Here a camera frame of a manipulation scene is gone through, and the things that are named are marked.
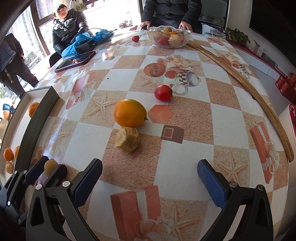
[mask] tablet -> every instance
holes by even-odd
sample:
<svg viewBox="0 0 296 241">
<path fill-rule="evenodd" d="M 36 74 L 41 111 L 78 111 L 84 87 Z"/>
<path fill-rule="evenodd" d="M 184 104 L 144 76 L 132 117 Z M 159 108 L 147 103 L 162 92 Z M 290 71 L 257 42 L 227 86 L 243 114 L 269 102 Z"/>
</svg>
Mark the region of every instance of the tablet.
<svg viewBox="0 0 296 241">
<path fill-rule="evenodd" d="M 65 59 L 56 69 L 55 72 L 64 71 L 70 68 L 86 64 L 94 55 L 95 51 L 83 53 L 72 58 Z"/>
</svg>

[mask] phone screen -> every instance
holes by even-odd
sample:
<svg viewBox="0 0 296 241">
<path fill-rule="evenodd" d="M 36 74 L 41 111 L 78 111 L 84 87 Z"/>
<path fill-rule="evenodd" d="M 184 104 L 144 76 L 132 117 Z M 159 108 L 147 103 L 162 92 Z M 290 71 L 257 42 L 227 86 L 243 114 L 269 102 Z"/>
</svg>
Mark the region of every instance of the phone screen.
<svg viewBox="0 0 296 241">
<path fill-rule="evenodd" d="M 88 52 L 88 53 L 84 53 L 84 54 L 80 54 L 80 55 L 77 55 L 77 56 L 74 56 L 72 58 L 68 58 L 68 59 L 65 59 L 58 67 L 57 69 L 60 69 L 60 68 L 64 68 L 64 67 L 67 67 L 67 66 L 70 66 L 70 65 L 73 65 L 73 64 L 76 64 L 76 63 L 80 63 L 80 62 L 83 62 L 85 61 L 90 55 L 92 54 L 92 52 Z"/>
</svg>

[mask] television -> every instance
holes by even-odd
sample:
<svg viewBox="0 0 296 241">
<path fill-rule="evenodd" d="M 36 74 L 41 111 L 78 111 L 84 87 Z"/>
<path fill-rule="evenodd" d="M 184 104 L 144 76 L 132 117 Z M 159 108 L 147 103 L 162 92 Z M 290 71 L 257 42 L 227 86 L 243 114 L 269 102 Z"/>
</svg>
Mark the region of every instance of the television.
<svg viewBox="0 0 296 241">
<path fill-rule="evenodd" d="M 296 67 L 295 0 L 253 0 L 249 27 L 277 47 Z"/>
</svg>

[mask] fruit bowl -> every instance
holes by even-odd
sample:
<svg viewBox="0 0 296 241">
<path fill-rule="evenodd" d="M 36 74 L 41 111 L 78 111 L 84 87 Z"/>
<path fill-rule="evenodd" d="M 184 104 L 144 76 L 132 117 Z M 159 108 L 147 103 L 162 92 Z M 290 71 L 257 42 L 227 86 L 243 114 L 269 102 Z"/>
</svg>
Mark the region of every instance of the fruit bowl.
<svg viewBox="0 0 296 241">
<path fill-rule="evenodd" d="M 163 48 L 180 48 L 190 39 L 190 31 L 173 28 L 171 26 L 150 27 L 147 29 L 149 40 L 156 46 Z"/>
</svg>

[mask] person's right hand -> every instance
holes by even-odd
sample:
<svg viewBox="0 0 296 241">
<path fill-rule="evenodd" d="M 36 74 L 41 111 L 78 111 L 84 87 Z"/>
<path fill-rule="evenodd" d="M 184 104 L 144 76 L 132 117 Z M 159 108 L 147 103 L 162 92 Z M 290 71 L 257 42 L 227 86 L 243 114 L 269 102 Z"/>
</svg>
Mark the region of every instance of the person's right hand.
<svg viewBox="0 0 296 241">
<path fill-rule="evenodd" d="M 138 29 L 142 29 L 144 26 L 147 26 L 147 28 L 149 28 L 151 25 L 151 22 L 150 21 L 145 21 L 145 22 L 142 22 L 140 27 Z"/>
</svg>

